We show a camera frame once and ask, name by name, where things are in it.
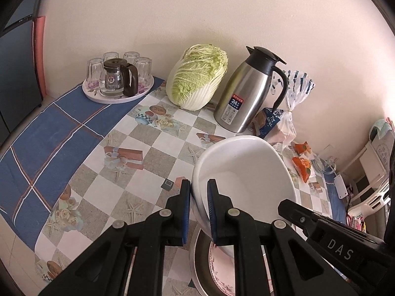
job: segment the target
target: teapot lid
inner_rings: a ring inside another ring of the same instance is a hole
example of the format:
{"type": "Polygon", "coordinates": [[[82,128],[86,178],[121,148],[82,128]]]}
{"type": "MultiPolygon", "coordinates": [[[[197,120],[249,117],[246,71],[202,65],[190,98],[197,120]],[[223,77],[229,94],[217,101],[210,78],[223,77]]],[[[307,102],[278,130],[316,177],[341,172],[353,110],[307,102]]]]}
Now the teapot lid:
{"type": "Polygon", "coordinates": [[[126,65],[127,63],[128,62],[125,59],[114,58],[104,61],[103,66],[109,69],[116,69],[120,68],[121,65],[126,65]]]}

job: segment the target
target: upside-down glass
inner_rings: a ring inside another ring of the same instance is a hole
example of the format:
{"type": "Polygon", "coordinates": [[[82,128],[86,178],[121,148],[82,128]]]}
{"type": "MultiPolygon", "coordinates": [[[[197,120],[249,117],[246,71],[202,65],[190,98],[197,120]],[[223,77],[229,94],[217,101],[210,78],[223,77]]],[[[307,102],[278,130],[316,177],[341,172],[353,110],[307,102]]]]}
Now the upside-down glass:
{"type": "Polygon", "coordinates": [[[135,62],[134,66],[137,68],[139,74],[139,81],[148,80],[151,74],[152,60],[146,57],[140,57],[135,62]]]}
{"type": "Polygon", "coordinates": [[[100,72],[103,69],[103,62],[100,58],[90,59],[86,67],[86,83],[88,88],[94,89],[99,86],[100,72]]]}
{"type": "Polygon", "coordinates": [[[135,51],[129,51],[129,52],[125,52],[124,54],[124,59],[134,65],[134,63],[136,62],[136,60],[140,57],[140,53],[135,52],[135,51]]]}
{"type": "Polygon", "coordinates": [[[103,60],[103,63],[105,63],[107,60],[117,59],[117,58],[119,58],[118,52],[113,51],[113,52],[104,53],[102,60],[103,60]]]}

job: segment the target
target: plate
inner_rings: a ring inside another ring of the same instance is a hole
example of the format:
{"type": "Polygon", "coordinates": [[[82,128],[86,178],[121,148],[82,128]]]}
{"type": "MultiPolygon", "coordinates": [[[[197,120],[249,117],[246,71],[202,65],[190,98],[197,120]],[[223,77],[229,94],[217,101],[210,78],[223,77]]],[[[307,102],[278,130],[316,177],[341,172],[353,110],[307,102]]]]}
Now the plate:
{"type": "MultiPolygon", "coordinates": [[[[266,255],[263,255],[263,260],[265,261],[267,280],[271,293],[273,291],[273,285],[266,255]]],[[[224,253],[213,242],[211,242],[209,249],[209,265],[211,277],[221,292],[226,296],[236,296],[234,259],[224,253]]]]}
{"type": "Polygon", "coordinates": [[[116,103],[126,103],[130,101],[134,101],[136,99],[145,96],[154,85],[154,77],[149,76],[147,80],[144,82],[139,82],[139,91],[134,96],[115,96],[115,97],[108,97],[103,96],[99,91],[99,84],[91,84],[88,86],[86,79],[82,83],[82,90],[84,91],[85,95],[92,101],[97,103],[104,103],[108,105],[116,104],[116,103]]]}

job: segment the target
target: refrigerator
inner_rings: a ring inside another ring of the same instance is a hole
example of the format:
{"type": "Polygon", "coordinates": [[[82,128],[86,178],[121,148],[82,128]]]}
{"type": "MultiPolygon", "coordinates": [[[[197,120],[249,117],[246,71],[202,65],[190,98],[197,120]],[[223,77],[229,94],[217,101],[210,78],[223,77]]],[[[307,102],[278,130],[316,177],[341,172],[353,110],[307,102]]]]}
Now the refrigerator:
{"type": "Polygon", "coordinates": [[[21,0],[0,31],[0,145],[43,100],[33,53],[40,0],[21,0]]]}

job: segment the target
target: black thermos handle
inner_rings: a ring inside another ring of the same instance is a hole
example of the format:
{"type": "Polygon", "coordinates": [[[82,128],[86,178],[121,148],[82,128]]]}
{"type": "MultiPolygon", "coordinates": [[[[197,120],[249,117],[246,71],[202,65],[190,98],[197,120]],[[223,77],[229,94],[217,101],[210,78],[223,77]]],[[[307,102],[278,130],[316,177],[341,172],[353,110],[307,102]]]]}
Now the black thermos handle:
{"type": "Polygon", "coordinates": [[[126,65],[121,65],[120,69],[122,79],[124,81],[124,95],[136,95],[139,90],[139,76],[137,73],[137,68],[134,65],[127,63],[126,65]]]}
{"type": "Polygon", "coordinates": [[[285,98],[285,95],[288,90],[288,77],[285,75],[285,73],[280,68],[277,68],[275,65],[272,66],[272,69],[273,69],[273,71],[277,72],[280,75],[281,79],[283,80],[282,91],[281,91],[278,99],[274,102],[274,105],[273,105],[272,112],[274,112],[285,98]]]}

